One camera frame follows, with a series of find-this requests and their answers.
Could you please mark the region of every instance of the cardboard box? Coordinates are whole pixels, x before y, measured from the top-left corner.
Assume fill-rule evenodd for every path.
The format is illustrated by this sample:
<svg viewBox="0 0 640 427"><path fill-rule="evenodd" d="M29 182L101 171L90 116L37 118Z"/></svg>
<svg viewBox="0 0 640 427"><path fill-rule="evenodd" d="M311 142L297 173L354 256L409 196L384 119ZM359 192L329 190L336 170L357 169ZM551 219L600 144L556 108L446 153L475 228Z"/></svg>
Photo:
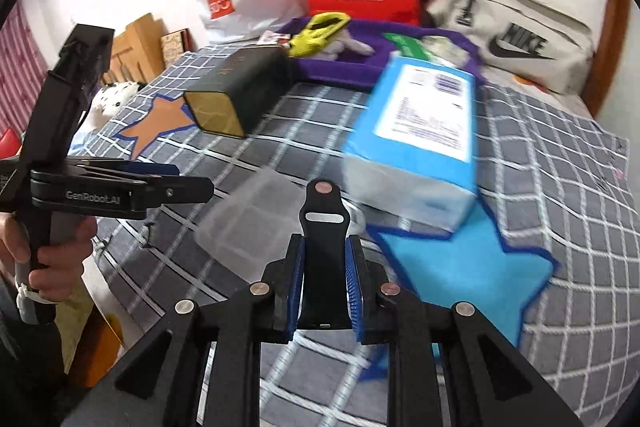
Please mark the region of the cardboard box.
<svg viewBox="0 0 640 427"><path fill-rule="evenodd" d="M182 57L184 52L191 51L191 38L188 29L169 33L160 39L160 43L165 68L168 68L178 58Z"/></svg>
<svg viewBox="0 0 640 427"><path fill-rule="evenodd" d="M476 198L474 77L394 58L343 147L356 201L455 231Z"/></svg>

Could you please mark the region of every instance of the checkered bedspread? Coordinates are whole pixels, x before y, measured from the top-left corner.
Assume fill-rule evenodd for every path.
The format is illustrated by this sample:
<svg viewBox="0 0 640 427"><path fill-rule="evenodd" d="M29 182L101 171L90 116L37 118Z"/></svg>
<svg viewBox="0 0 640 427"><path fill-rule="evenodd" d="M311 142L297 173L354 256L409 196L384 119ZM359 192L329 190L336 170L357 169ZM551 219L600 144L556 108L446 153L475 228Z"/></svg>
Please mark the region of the checkered bedspread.
<svg viewBox="0 0 640 427"><path fill-rule="evenodd" d="M175 97L237 45L184 55L87 145L95 156L129 154L113 136L139 120L156 94ZM479 90L478 184L513 246L546 248L562 264L527 310L520 349L586 425L622 404L640 369L638 214L626 187L628 144L591 120L507 87ZM218 301L246 283L198 247L208 209L270 166L305 184L344 186L340 149L367 95L298 84L246 140L188 129L160 137L140 161L173 163L216 186L207 204L169 204L142 222L100 219L95 260L116 298L144 329L178 300ZM366 209L367 220L433 232ZM375 244L366 255L380 260ZM349 331L300 331L264 345L260 411L275 426L374 427L386 419L386 383L359 382L369 351Z"/></svg>

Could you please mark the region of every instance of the orange star pattern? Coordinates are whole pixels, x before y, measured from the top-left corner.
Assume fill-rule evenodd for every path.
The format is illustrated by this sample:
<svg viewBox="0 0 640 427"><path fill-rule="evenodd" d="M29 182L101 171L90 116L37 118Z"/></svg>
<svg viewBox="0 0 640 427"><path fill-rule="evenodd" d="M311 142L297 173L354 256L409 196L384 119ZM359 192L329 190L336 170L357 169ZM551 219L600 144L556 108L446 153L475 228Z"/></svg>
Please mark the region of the orange star pattern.
<svg viewBox="0 0 640 427"><path fill-rule="evenodd" d="M151 109L141 120L125 127L114 135L121 140L133 141L130 159L135 160L159 136L193 127L195 122L182 97L175 100L157 95Z"/></svg>

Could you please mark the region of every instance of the barcode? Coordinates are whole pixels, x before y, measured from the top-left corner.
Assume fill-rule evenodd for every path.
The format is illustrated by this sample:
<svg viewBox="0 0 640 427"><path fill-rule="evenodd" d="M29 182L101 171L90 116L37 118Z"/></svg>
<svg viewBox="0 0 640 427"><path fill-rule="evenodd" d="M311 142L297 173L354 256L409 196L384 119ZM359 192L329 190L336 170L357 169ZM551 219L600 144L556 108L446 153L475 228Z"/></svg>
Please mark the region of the barcode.
<svg viewBox="0 0 640 427"><path fill-rule="evenodd" d="M460 81L450 76L437 76L436 77L436 89L442 92L448 92L455 96L462 95L462 86Z"/></svg>

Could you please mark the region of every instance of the nike logo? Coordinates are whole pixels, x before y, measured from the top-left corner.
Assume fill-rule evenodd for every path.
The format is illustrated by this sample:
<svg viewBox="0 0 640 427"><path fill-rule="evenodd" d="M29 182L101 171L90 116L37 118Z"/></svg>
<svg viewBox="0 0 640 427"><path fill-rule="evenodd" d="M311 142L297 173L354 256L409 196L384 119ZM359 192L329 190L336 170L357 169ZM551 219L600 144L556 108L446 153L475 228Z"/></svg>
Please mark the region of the nike logo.
<svg viewBox="0 0 640 427"><path fill-rule="evenodd" d="M498 44L498 41L522 51L507 50ZM491 39L488 50L493 56L499 58L544 58L545 60L555 60L552 57L542 57L540 55L540 50L545 47L546 42L547 40L540 35L536 35L531 30L512 22L502 35L496 35Z"/></svg>
<svg viewBox="0 0 640 427"><path fill-rule="evenodd" d="M495 36L489 41L487 47L489 53L498 58L544 58L545 60L555 60L553 57L543 57L536 52L517 52L514 50L507 50L498 44L498 36Z"/></svg>

